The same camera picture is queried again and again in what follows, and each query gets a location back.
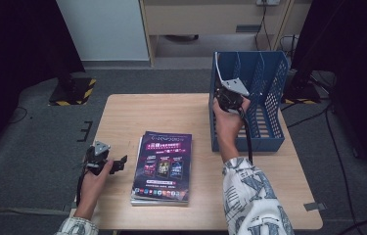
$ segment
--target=magazine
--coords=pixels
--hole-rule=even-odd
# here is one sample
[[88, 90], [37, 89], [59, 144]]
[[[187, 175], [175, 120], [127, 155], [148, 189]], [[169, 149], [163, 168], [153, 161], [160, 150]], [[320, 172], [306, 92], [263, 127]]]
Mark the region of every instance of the magazine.
[[186, 206], [191, 155], [191, 134], [146, 131], [140, 140], [131, 205]]

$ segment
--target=yellow and black hazard tape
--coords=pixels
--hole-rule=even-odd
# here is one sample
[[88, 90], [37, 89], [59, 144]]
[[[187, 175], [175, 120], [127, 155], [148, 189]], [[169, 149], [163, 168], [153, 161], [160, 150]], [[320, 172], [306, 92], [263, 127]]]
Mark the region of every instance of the yellow and black hazard tape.
[[320, 103], [318, 99], [283, 99], [284, 104], [317, 104]]
[[94, 89], [94, 85], [96, 81], [97, 79], [94, 79], [94, 78], [90, 79], [89, 84], [81, 100], [60, 100], [60, 101], [49, 102], [49, 105], [51, 106], [69, 106], [69, 105], [85, 104], [88, 101], [89, 96], [92, 93], [92, 90]]

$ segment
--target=handheld device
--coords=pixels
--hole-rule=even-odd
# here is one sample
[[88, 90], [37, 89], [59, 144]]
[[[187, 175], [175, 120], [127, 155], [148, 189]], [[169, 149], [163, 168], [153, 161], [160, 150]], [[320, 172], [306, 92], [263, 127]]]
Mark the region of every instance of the handheld device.
[[[94, 146], [90, 146], [85, 155], [82, 173], [79, 176], [78, 184], [76, 186], [76, 206], [80, 203], [80, 191], [82, 189], [82, 182], [85, 174], [91, 171], [95, 175], [99, 175], [107, 163], [108, 153], [110, 152], [110, 145], [104, 144], [100, 141], [95, 141]], [[119, 161], [113, 162], [113, 167], [110, 170], [110, 174], [114, 174], [116, 171], [124, 170], [125, 163], [127, 163], [127, 156], [125, 155]]]
[[[110, 145], [104, 144], [100, 141], [95, 141], [95, 146], [90, 146], [86, 151], [86, 167], [95, 175], [100, 174], [101, 170], [103, 170], [104, 165], [107, 162], [107, 156], [110, 152], [110, 148]], [[114, 161], [110, 174], [123, 170], [125, 163], [127, 163], [127, 156], [122, 157], [119, 161]]]
[[247, 134], [248, 157], [250, 159], [250, 162], [252, 163], [252, 140], [250, 126], [248, 123], [247, 115], [242, 108], [242, 103], [244, 102], [243, 96], [250, 96], [250, 92], [247, 90], [244, 83], [239, 78], [239, 70], [241, 69], [241, 64], [236, 64], [238, 66], [238, 71], [236, 72], [238, 77], [230, 80], [223, 80], [219, 70], [218, 52], [215, 52], [214, 58], [217, 71], [214, 83], [214, 97], [216, 98], [221, 110], [239, 115], [244, 122], [245, 132]]
[[215, 52], [215, 89], [214, 97], [219, 103], [220, 109], [225, 112], [237, 114], [242, 107], [243, 97], [248, 97], [250, 92], [245, 87], [244, 83], [239, 77], [230, 80], [223, 80], [219, 70], [219, 54]]

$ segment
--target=wooden table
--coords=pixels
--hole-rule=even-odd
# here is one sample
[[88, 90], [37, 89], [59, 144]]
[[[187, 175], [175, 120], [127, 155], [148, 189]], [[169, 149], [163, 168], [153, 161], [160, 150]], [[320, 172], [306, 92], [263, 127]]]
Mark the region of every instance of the wooden table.
[[[211, 151], [208, 94], [120, 94], [109, 97], [95, 140], [112, 146], [109, 158], [128, 155], [124, 171], [109, 177], [92, 220], [113, 230], [227, 230], [222, 200], [222, 161]], [[276, 153], [254, 153], [294, 229], [319, 229], [319, 211], [282, 116], [285, 141]], [[140, 137], [146, 130], [193, 135], [188, 207], [132, 207], [131, 186]]]

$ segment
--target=printed shirt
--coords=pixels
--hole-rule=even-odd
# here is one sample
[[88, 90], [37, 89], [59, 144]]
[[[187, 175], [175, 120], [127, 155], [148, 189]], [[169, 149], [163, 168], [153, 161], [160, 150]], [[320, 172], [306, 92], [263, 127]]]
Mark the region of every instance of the printed shirt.
[[223, 167], [223, 202], [229, 235], [293, 235], [293, 227], [265, 174], [247, 158]]
[[97, 226], [88, 219], [69, 217], [62, 223], [56, 235], [97, 235]]

